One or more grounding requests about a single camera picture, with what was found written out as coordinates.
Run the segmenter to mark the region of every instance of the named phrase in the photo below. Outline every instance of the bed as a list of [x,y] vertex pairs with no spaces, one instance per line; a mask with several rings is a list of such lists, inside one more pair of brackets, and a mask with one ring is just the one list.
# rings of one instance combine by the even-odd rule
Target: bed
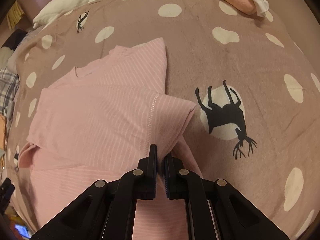
[[[116,45],[139,47],[162,37],[166,94],[196,103],[184,138],[203,177],[225,178],[290,239],[300,237],[320,210],[320,79],[310,64],[319,61],[308,49],[319,43],[313,39],[310,46],[298,33],[293,37],[294,28],[290,36],[272,9],[261,18],[223,0],[96,0],[61,14],[21,46],[6,154],[20,217],[33,231],[42,225],[33,212],[30,170],[17,167],[41,90]],[[319,25],[314,26],[317,37]],[[219,113],[209,106],[210,95],[221,108],[238,102],[232,114],[241,109],[243,117],[214,124],[211,118]],[[244,154],[237,151],[241,138]]]

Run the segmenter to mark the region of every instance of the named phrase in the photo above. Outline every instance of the plaid fabric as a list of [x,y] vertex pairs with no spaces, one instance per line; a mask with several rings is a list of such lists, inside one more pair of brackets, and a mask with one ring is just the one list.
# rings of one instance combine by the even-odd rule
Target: plaid fabric
[[13,100],[19,87],[18,76],[12,74],[7,68],[0,70],[0,114],[4,115],[4,109]]

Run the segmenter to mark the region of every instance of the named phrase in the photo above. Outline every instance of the black deer silhouette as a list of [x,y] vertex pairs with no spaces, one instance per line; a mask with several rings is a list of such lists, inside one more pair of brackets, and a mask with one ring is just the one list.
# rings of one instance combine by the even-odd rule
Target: black deer silhouette
[[83,30],[84,27],[81,26],[81,23],[83,22],[84,19],[86,19],[86,18],[88,17],[89,11],[90,11],[90,10],[88,10],[88,12],[85,12],[83,18],[81,17],[81,15],[79,16],[79,18],[78,18],[78,25],[77,25],[77,28],[78,28],[77,33],[80,33],[80,32]]
[[236,144],[236,146],[234,147],[232,154],[233,154],[233,156],[236,155],[235,156],[236,159],[238,157],[238,152],[240,153],[240,158],[241,158],[241,155],[243,155],[245,157],[242,150],[240,150],[240,147],[243,146],[243,141],[246,140],[249,144],[249,152],[248,152],[248,156],[249,156],[250,151],[253,154],[252,145],[257,147],[257,143],[255,142],[255,140],[253,140],[247,136],[247,129],[245,126],[244,115],[243,115],[241,108],[239,107],[241,105],[241,101],[240,101],[237,93],[232,88],[230,88],[231,92],[234,93],[234,95],[237,98],[237,102],[234,103],[233,99],[231,97],[229,88],[226,85],[225,80],[223,81],[223,86],[224,86],[226,93],[228,95],[230,104],[226,104],[223,107],[220,107],[217,104],[213,103],[212,98],[211,98],[211,88],[212,87],[210,86],[210,87],[208,87],[208,106],[211,109],[207,108],[206,106],[204,106],[204,104],[202,104],[202,101],[199,96],[199,88],[196,88],[196,90],[195,90],[195,93],[196,93],[196,96],[198,99],[198,103],[199,103],[201,109],[207,115],[208,125],[209,125],[209,133],[212,133],[212,130],[214,127],[225,125],[227,123],[236,124],[239,127],[239,128],[236,128],[236,133],[238,135],[239,141]]

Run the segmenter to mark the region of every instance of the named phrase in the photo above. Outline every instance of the pink striped t-shirt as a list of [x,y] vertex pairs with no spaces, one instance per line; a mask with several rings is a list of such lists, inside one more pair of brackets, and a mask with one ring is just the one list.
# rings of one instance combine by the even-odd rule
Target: pink striped t-shirt
[[[148,156],[174,147],[199,172],[182,137],[195,104],[164,94],[162,38],[140,48],[116,46],[109,55],[73,68],[43,89],[20,167],[31,168],[32,206],[39,226],[97,179],[113,181]],[[158,183],[153,201],[138,201],[133,239],[186,239],[183,201],[167,200]]]

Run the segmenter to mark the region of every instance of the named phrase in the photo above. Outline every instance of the metal rivet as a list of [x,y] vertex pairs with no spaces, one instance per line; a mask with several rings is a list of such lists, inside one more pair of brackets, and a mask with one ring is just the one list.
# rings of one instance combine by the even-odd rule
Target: metal rivet
[[105,184],[106,183],[103,180],[98,180],[95,185],[96,187],[103,187]]
[[224,179],[218,179],[217,184],[221,187],[227,185],[227,182]]
[[179,171],[179,174],[181,174],[181,175],[188,175],[188,174],[189,174],[189,171],[186,170],[186,169],[181,169],[181,170]]
[[136,175],[136,176],[140,176],[140,175],[143,174],[143,171],[140,170],[140,169],[136,169],[136,170],[133,171],[133,174]]

